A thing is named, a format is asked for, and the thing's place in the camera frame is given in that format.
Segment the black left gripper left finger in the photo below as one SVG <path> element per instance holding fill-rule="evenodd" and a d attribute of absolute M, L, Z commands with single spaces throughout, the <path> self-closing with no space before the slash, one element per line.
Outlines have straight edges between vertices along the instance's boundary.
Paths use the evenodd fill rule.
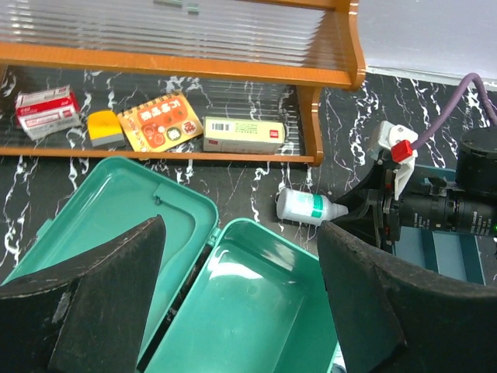
<path fill-rule="evenodd" d="M 161 216 L 1 286 L 3 372 L 133 372 L 166 239 Z"/>

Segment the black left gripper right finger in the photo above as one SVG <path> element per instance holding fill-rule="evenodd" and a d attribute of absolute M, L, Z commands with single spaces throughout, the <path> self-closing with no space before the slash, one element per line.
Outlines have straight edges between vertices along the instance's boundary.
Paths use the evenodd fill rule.
<path fill-rule="evenodd" d="M 494 372 L 496 290 L 378 249 L 339 226 L 318 259 L 349 372 Z"/>

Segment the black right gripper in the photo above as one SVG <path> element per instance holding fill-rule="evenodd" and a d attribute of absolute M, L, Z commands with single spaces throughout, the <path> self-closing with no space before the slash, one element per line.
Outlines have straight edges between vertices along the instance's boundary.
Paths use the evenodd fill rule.
<path fill-rule="evenodd" d="M 496 234 L 496 129 L 463 133 L 453 179 L 415 163 L 417 134 L 380 126 L 369 148 L 374 165 L 336 202 L 348 214 L 334 224 L 373 246 L 391 249 L 404 227 L 473 236 Z"/>

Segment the teal medicine kit box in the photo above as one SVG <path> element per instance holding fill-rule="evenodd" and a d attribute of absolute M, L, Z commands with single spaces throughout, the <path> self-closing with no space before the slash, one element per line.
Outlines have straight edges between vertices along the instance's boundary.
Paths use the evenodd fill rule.
<path fill-rule="evenodd" d="M 133 372 L 328 372 L 337 336 L 318 259 L 121 157 L 102 160 L 3 284 L 161 216 L 166 239 Z"/>

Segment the white bottle green label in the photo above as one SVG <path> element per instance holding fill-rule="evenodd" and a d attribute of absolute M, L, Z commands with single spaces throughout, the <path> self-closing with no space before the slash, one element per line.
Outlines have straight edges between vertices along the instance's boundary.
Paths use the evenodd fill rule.
<path fill-rule="evenodd" d="M 285 188 L 276 202 L 276 216 L 280 220 L 320 226 L 349 213 L 347 206 L 332 203 L 326 196 Z"/>

